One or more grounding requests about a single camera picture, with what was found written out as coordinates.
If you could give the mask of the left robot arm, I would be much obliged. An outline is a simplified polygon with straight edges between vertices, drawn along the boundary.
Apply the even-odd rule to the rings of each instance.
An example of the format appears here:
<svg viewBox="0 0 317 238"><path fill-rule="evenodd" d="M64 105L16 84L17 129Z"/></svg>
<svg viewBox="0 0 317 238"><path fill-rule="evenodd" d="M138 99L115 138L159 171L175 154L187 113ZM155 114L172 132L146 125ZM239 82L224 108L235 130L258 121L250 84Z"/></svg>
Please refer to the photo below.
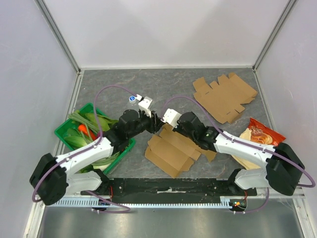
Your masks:
<svg viewBox="0 0 317 238"><path fill-rule="evenodd" d="M45 205L58 202L70 187L68 179L95 161L112 156L128 146L131 138L147 131L156 133L163 122L152 112L126 110L110 130L102 132L92 143L70 153L54 157L47 153L36 165L29 182L34 195L39 195Z"/></svg>

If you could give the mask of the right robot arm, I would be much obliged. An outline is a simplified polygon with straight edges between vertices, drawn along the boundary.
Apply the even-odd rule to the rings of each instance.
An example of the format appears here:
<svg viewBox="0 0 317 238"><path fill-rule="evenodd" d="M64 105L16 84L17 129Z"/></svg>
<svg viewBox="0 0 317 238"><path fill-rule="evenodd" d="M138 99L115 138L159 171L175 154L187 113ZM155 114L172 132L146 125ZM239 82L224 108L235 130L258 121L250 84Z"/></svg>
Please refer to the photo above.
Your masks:
<svg viewBox="0 0 317 238"><path fill-rule="evenodd" d="M238 195L254 187L271 187L291 196L305 169L294 150L286 143L264 145L236 137L213 126L205 126L193 112L177 116L173 131L190 138L200 148L229 154L258 166L252 170L235 170L227 182L228 192Z"/></svg>

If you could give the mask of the brown cardboard box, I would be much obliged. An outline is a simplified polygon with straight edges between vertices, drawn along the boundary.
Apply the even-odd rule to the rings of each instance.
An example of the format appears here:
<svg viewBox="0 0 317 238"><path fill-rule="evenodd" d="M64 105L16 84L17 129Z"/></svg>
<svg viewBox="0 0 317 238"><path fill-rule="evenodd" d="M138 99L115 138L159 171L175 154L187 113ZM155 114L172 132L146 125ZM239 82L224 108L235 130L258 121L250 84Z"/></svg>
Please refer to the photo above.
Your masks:
<svg viewBox="0 0 317 238"><path fill-rule="evenodd" d="M216 153L203 150L189 138L172 130L172 126L164 124L159 135L153 135L148 141L145 157L172 178L190 167L201 155L211 162Z"/></svg>

